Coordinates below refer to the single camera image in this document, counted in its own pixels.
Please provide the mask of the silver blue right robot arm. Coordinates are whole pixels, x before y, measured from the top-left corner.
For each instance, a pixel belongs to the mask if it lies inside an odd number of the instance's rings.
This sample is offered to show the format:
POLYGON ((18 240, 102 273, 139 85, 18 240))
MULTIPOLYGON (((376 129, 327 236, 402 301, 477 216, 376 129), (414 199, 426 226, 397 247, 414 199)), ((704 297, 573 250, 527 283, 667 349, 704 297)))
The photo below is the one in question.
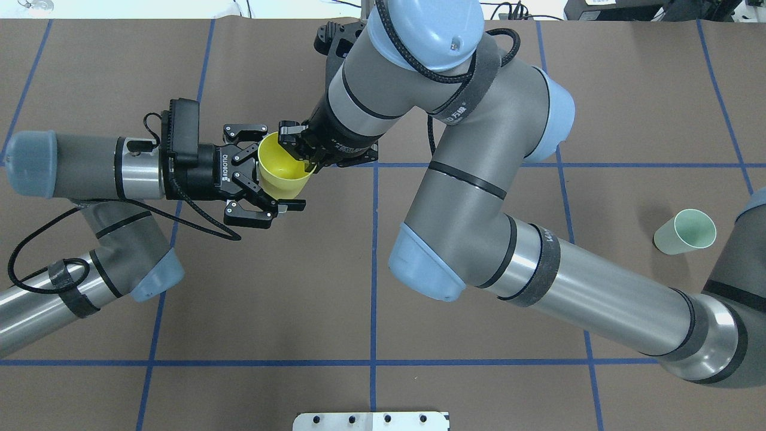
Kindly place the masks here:
POLYGON ((523 163, 556 151, 572 96, 501 52, 477 1, 377 1, 303 123, 279 142, 309 172, 373 159, 414 107, 446 128, 389 257, 416 292, 454 301, 467 286, 654 357, 682 380, 764 385, 764 190, 738 215, 698 295, 662 286, 501 210, 523 163))

